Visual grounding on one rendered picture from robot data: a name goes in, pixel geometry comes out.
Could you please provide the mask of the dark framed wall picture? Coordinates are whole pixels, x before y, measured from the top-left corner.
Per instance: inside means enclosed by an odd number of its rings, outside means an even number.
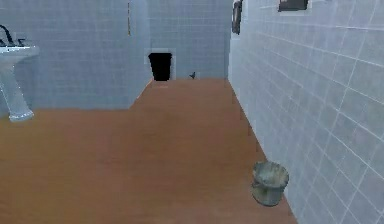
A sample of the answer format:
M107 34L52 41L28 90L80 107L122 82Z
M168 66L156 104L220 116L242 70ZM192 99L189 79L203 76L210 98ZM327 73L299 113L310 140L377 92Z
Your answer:
M242 2L243 0L235 0L233 4L233 13L232 13L232 32L239 35L240 34L240 24L242 17Z
M306 10L309 0L279 0L278 11L300 11Z

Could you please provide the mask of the white pedestal sink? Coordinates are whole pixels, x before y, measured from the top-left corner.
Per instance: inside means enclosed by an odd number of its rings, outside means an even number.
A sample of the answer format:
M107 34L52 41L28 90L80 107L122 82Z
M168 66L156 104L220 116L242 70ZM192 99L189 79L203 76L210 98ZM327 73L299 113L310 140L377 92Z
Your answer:
M0 47L0 91L9 111L11 122L25 121L34 116L16 81L15 66L22 60L39 54L38 46Z

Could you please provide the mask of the black sink faucet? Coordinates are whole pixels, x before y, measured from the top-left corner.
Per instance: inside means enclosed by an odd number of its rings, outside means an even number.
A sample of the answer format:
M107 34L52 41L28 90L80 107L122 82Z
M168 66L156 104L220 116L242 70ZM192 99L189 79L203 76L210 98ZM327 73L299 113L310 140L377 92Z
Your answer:
M13 41L13 38L9 32L9 30L4 26L0 24L0 28L4 30L5 36L7 38L7 43L5 43L1 38L0 38L0 47L25 47L24 41L26 40L25 38L19 38L17 39L17 44Z

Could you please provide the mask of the grey metal bucket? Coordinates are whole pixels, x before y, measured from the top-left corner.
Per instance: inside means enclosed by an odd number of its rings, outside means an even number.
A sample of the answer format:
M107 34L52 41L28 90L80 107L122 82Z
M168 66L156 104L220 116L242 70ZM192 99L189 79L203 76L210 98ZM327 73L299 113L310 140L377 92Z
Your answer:
M279 204L289 182L285 167L271 161L258 161L253 166L251 194L261 205L273 207Z

